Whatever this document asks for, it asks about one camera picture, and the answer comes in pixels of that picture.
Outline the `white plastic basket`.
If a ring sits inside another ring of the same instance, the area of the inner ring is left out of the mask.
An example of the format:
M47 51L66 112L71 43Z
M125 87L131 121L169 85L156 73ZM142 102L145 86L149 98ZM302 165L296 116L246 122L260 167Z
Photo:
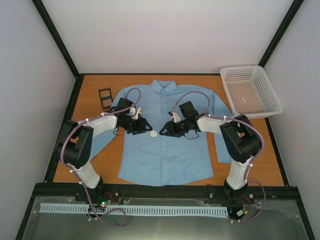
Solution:
M281 114L283 105L264 68L259 65L224 67L222 85L234 116L268 118Z

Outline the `light blue shirt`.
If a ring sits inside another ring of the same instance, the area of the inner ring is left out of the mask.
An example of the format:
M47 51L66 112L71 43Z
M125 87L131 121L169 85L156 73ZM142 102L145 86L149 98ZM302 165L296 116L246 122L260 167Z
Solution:
M177 85L175 81L153 80L121 89L113 106L120 98L138 102L143 116L157 133L169 120L168 112L182 97L190 101L199 113L208 112L218 117L232 113L212 90L191 84ZM149 133L124 136L123 152L118 177L138 185L184 185L214 176L206 133L186 137L169 137Z

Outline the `round floral brooch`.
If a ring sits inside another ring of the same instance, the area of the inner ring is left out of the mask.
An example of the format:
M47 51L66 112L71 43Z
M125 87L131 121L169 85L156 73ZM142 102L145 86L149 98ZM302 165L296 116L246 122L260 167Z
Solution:
M152 130L149 134L152 138L156 138L158 136L158 133L155 130Z

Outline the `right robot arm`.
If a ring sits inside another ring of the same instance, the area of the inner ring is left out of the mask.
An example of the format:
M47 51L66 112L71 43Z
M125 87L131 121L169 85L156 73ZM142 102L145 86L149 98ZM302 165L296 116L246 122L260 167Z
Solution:
M236 117L200 114L191 101L181 104L179 108L183 119L176 112L169 112L171 120L165 123L159 134L174 138L184 137L189 131L221 135L231 157L223 194L230 202L239 199L248 186L248 175L253 161L265 147L262 135L243 114Z

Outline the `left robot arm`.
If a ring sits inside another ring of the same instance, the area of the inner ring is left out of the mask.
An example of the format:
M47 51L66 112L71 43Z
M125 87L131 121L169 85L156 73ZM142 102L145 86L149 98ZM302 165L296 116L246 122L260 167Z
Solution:
M104 195L104 188L100 186L103 179L90 163L93 139L119 127L132 135L153 130L142 117L141 108L121 97L116 106L98 116L83 121L65 121L58 134L54 146L56 158L78 177L81 185L87 187L86 195L92 201L99 201Z

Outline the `black display case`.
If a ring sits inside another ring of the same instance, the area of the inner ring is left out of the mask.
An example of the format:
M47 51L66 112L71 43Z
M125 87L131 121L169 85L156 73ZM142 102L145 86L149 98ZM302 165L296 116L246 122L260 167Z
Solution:
M98 90L101 107L104 111L111 108L114 101L112 91L110 88L103 88Z

